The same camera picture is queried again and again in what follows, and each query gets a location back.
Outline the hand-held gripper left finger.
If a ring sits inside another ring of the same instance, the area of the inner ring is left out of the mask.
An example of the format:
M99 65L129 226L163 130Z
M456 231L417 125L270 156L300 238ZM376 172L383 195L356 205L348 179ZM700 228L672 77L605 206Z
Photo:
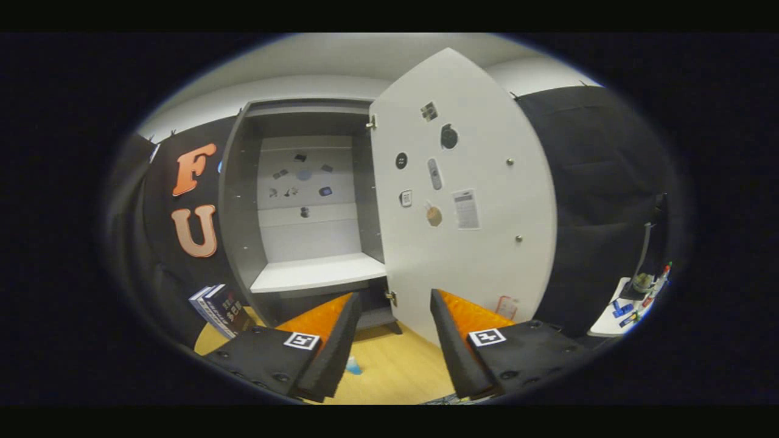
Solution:
M205 355L262 390L323 402L345 372L362 303L348 292L276 328L253 327Z

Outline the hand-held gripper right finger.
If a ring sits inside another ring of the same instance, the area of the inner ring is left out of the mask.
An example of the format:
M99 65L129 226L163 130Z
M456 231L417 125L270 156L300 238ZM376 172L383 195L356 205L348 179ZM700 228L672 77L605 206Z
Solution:
M458 397L526 396L595 356L547 322L510 321L439 288L430 292L430 311Z

